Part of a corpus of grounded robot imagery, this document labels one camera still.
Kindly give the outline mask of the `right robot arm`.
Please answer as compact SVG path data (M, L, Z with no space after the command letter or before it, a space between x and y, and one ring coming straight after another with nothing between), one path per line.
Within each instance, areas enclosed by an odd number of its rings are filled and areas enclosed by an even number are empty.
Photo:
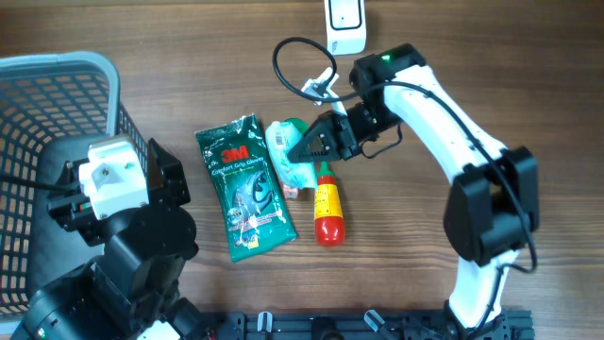
M446 309L461 339L501 322L508 273L538 265L537 160L525 147L509 149L479 127L445 92L425 58L409 43L354 63L347 112L320 115L288 153L291 162L335 162L406 124L441 166L449 183L444 230L459 256Z

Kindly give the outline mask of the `small orange snack packet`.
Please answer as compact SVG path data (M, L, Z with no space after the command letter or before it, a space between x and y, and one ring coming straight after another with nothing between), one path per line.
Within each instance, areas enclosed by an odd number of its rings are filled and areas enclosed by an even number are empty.
M283 185L282 192L286 199L297 199L299 196L299 189L296 187L290 187L287 185Z

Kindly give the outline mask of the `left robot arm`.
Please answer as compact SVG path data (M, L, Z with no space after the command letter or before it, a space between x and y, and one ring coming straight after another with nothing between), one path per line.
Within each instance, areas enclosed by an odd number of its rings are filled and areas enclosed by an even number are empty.
M120 135L64 163L48 215L103 252L48 282L15 339L209 339L212 325L182 297L178 278L198 252L182 164L155 140L140 162Z

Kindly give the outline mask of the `grey plastic mesh basket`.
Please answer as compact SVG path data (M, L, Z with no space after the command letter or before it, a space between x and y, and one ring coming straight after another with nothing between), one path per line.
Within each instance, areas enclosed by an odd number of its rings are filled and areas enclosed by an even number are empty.
M116 68L88 51L1 60L1 171L55 182L63 164L90 144L131 136L141 161L146 142L120 102ZM46 283L103 252L46 211L44 190L1 184L1 334L14 333L28 300Z

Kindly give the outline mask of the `red sauce bottle yellow label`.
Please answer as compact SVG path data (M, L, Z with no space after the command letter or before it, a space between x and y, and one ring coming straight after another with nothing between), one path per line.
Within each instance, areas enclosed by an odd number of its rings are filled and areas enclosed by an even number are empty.
M335 174L326 161L320 163L314 194L314 229L316 243L336 247L345 240L344 215Z

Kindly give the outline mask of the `green lid jar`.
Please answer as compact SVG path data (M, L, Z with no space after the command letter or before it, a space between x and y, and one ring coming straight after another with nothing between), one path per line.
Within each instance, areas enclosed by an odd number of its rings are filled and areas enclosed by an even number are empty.
M298 117L288 118L287 122L291 123L302 135L304 135L309 129L308 123Z

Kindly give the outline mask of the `green 3M gloves packet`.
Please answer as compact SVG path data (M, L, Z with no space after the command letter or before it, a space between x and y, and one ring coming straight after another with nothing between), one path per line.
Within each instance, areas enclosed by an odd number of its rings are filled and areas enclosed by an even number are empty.
M194 134L215 189L231 261L297 238L255 114Z

